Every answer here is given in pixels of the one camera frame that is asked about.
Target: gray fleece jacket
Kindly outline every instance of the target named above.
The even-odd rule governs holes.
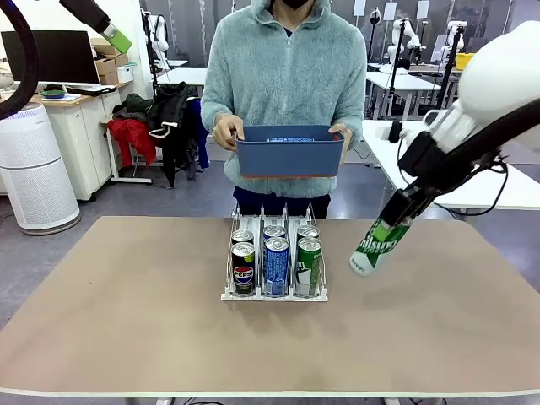
[[[251,125],[333,125],[362,135],[364,37],[316,0],[311,16],[289,38],[268,11],[271,0],[251,0],[216,29],[202,93],[202,122],[211,132],[220,112]],[[336,178],[247,179],[232,154],[225,174],[239,187],[263,194],[319,197],[336,188]]]

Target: metal rack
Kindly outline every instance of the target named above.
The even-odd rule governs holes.
[[[308,208],[305,217],[289,217],[287,207],[283,210],[283,216],[273,217],[267,216],[264,213],[264,208],[261,209],[260,216],[244,216],[240,212],[240,208],[236,208],[232,213],[232,225],[230,229],[232,233],[236,230],[249,230],[253,233],[253,242],[255,249],[255,285],[256,291],[252,295],[238,295],[235,292],[235,284],[233,282],[233,268],[231,248],[232,241],[229,238],[229,255],[227,257],[227,271],[225,278],[225,291],[221,295],[221,300],[236,300],[236,301],[296,301],[296,302],[327,302],[327,278],[326,268],[324,264],[324,256],[321,255],[321,268],[319,278],[317,280],[316,291],[312,296],[303,296],[299,294],[299,289],[296,285],[295,264],[296,264],[296,231],[302,225],[316,226],[315,218],[312,214],[312,209]],[[264,277],[262,276],[263,262],[263,246],[264,227],[270,224],[281,225],[287,230],[286,239],[289,241],[289,273],[288,273],[288,293],[284,296],[271,296],[265,293]]]

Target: white air purifier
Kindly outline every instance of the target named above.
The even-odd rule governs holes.
[[[0,175],[19,227],[49,235],[80,220],[77,200],[46,109],[29,103],[0,121]]]

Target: blue plastic bin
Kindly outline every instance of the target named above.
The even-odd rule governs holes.
[[[236,141],[244,177],[333,177],[338,175],[343,136],[330,127],[244,127]],[[313,138],[313,142],[269,142],[271,138]]]

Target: cardboard box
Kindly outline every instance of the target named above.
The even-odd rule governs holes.
[[[127,83],[133,81],[133,66],[122,66],[116,68],[118,82]]]
[[[115,57],[111,57],[111,59],[115,60],[116,67],[119,68],[121,66],[127,65],[129,63],[129,59],[127,59],[126,53],[121,53],[120,55],[117,55]]]
[[[107,55],[111,57],[120,55],[120,52],[105,38],[90,38],[90,44],[92,44],[95,51],[101,55]]]
[[[100,83],[102,85],[118,84],[118,74],[116,73],[116,70],[112,73],[100,75]]]
[[[116,64],[112,59],[98,59],[95,61],[95,67],[98,69],[100,76],[116,71]]]

